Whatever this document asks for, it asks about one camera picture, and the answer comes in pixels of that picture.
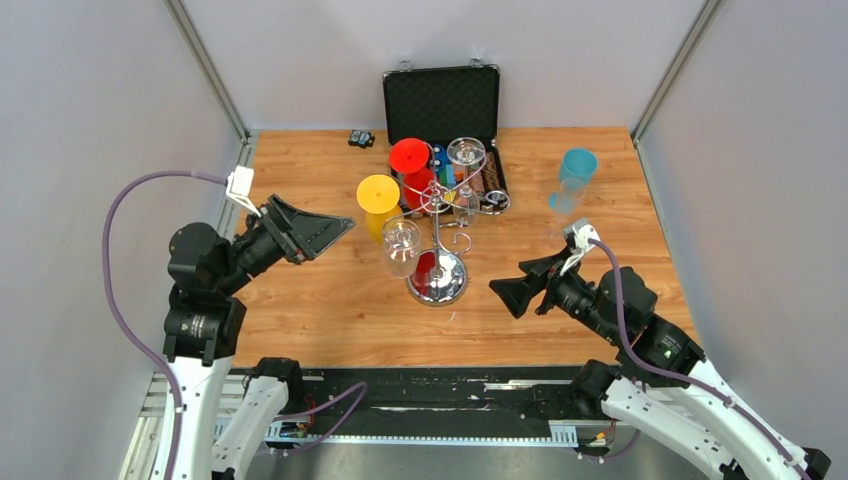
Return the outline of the chrome wine glass rack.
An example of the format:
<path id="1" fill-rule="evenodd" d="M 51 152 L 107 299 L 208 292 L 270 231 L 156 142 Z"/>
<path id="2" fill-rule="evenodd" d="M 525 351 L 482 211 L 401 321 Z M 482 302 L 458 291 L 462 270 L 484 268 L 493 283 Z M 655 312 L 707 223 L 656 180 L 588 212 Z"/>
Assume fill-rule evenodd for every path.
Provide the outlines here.
<path id="1" fill-rule="evenodd" d="M 482 173 L 486 161 L 487 153 L 484 164 L 476 175 Z M 457 224 L 452 203 L 454 188 L 442 186 L 438 180 L 438 172 L 434 171 L 431 163 L 430 168 L 434 179 L 421 194 L 422 205 L 412 211 L 404 210 L 403 214 L 393 219 L 413 220 L 427 217 L 431 220 L 432 246 L 421 251 L 416 270 L 405 282 L 407 290 L 417 301 L 426 306 L 442 307 L 459 300 L 467 290 L 469 273 L 463 256 L 470 252 L 472 247 L 472 240 L 467 233 L 471 227 L 462 228 Z M 481 205 L 477 220 L 485 216 L 495 216 L 485 211 L 482 206 L 482 182 L 474 182 L 474 187 Z"/>

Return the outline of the clear wide ribbed glass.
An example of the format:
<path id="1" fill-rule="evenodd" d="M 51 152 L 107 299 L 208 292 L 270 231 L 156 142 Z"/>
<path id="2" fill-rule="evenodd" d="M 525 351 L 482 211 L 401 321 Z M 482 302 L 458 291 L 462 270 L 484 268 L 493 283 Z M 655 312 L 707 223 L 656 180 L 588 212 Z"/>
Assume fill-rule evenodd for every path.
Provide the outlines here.
<path id="1" fill-rule="evenodd" d="M 421 231 L 411 220 L 387 221 L 382 229 L 385 270 L 395 278 L 409 277 L 417 268 L 421 253 Z"/>

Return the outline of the clear champagne flute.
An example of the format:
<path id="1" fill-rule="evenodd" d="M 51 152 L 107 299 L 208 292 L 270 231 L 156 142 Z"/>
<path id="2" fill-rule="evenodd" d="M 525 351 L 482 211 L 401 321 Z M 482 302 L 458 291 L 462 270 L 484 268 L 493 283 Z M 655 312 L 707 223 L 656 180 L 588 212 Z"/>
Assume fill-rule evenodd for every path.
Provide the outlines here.
<path id="1" fill-rule="evenodd" d="M 552 223 L 548 228 L 548 237 L 561 239 L 563 230 L 573 223 L 575 211 L 579 207 L 587 190 L 587 184 L 581 179 L 565 178 L 561 180 L 558 189 L 548 198 L 548 206 L 552 210 Z"/>

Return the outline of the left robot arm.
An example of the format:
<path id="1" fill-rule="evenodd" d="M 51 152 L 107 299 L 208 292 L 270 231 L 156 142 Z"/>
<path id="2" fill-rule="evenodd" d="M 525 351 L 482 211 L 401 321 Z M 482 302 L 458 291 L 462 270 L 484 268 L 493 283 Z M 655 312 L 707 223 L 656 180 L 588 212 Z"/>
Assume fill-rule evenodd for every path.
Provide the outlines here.
<path id="1" fill-rule="evenodd" d="M 299 362 L 264 357 L 233 419 L 214 435 L 247 313 L 238 292 L 281 260 L 316 259 L 354 226 L 350 217 L 306 212 L 272 195 L 232 239 L 200 222 L 172 236 L 163 346 L 169 396 L 152 478 L 242 479 L 274 418 L 304 405 Z"/>

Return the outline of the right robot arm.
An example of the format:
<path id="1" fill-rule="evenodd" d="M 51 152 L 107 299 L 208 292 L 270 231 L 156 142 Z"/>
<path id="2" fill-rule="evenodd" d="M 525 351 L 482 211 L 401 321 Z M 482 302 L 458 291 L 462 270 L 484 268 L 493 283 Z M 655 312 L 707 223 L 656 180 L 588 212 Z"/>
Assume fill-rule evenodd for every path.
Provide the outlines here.
<path id="1" fill-rule="evenodd" d="M 687 460 L 709 479 L 823 479 L 831 460 L 767 424 L 733 391 L 704 350 L 656 314 L 656 294 L 608 256 L 600 283 L 584 280 L 570 251 L 520 263 L 522 276 L 489 283 L 519 318 L 558 309 L 616 347 L 618 367 L 590 360 L 573 381 L 584 417 L 622 420 Z"/>

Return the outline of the blue plastic wine glass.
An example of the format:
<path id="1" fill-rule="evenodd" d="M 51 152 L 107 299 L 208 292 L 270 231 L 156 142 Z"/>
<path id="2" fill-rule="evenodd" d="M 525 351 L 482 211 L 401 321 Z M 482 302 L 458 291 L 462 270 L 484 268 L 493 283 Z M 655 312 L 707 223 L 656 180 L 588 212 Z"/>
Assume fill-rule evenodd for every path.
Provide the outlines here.
<path id="1" fill-rule="evenodd" d="M 588 190 L 588 186 L 598 167 L 598 159 L 591 150 L 586 148 L 572 148 L 566 151 L 559 167 L 557 189 L 561 180 L 565 178 L 577 178 L 587 184 Z"/>

